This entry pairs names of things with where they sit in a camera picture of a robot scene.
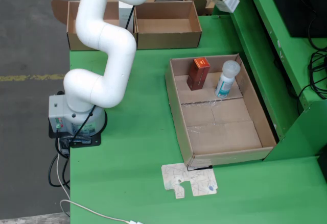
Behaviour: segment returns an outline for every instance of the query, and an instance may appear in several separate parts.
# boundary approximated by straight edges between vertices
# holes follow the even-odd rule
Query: red box
[[[203,88],[204,81],[208,75],[210,64],[205,57],[194,59],[188,78],[188,86],[191,90]]]

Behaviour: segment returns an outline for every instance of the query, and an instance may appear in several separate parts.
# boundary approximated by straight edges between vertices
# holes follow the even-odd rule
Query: robotic arm
[[[118,1],[140,5],[146,0]],[[108,61],[103,76],[85,69],[69,71],[64,78],[65,94],[50,96],[49,121],[56,134],[93,136],[105,125],[104,108],[118,105],[124,97],[136,42],[129,31],[104,21],[106,5],[107,0],[80,1],[77,36],[86,46],[107,53]]]
[[[140,5],[146,0],[119,0]],[[108,54],[103,76],[74,69],[67,73],[64,88],[68,106],[76,112],[87,112],[93,105],[111,108],[124,97],[136,42],[133,35],[104,22],[107,0],[81,0],[76,19],[76,33],[83,44]]]

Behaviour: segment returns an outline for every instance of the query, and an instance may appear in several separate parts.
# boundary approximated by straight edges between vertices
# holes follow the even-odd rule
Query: plastic bottle
[[[223,72],[215,90],[215,94],[219,98],[226,98],[229,94],[231,86],[235,81],[235,76],[241,70],[240,65],[236,61],[226,61],[223,65]]]

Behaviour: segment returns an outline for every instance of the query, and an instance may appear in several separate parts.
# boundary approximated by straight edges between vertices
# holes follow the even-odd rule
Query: green metal frame
[[[314,50],[306,39],[289,36],[275,5],[272,5],[272,0],[254,0],[255,5],[252,0],[240,1],[231,17],[269,116],[280,138],[280,142],[265,160],[318,154],[327,143],[323,133],[324,125],[327,124],[327,101],[322,101],[314,92],[307,89],[302,96],[302,98],[304,97],[302,100],[304,111],[300,116],[298,115],[297,101],[288,94],[284,79],[273,64],[274,55],[268,44],[267,36],[264,34],[264,29],[261,27],[259,17],[263,17],[265,26],[271,30],[270,37],[274,43],[277,43],[276,39],[279,36],[279,39],[283,40],[282,43],[289,41],[298,48],[302,46],[300,50],[293,49],[287,44],[283,44],[282,47],[278,44],[275,46],[283,53],[284,57],[281,60],[298,93],[306,85],[303,80],[308,79],[308,74],[301,73],[299,70],[307,68],[307,55]],[[255,6],[258,8],[260,16],[257,14]]]
[[[309,84],[307,66],[310,55],[315,51],[309,44],[307,38],[293,38],[290,36],[281,15],[273,0],[254,0],[260,16],[265,24],[270,38],[279,53],[284,68],[294,86],[297,94],[300,94],[304,86]],[[327,38],[314,39],[318,46],[327,46]],[[315,79],[325,77],[325,72],[316,74]],[[320,98],[310,88],[306,89],[301,98],[301,104],[306,109],[313,101]]]
[[[298,118],[296,100],[289,96],[274,65],[274,55],[255,6],[251,0],[240,1],[231,17],[277,135],[282,139]]]

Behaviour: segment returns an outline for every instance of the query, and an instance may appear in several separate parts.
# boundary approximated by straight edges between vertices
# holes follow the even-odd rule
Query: bottle label
[[[218,86],[216,88],[216,95],[217,97],[220,97],[220,98],[226,98],[229,94],[229,91],[233,85],[233,83],[227,83],[227,82],[222,82],[222,85],[220,86],[219,85],[220,83],[220,80],[218,82]]]

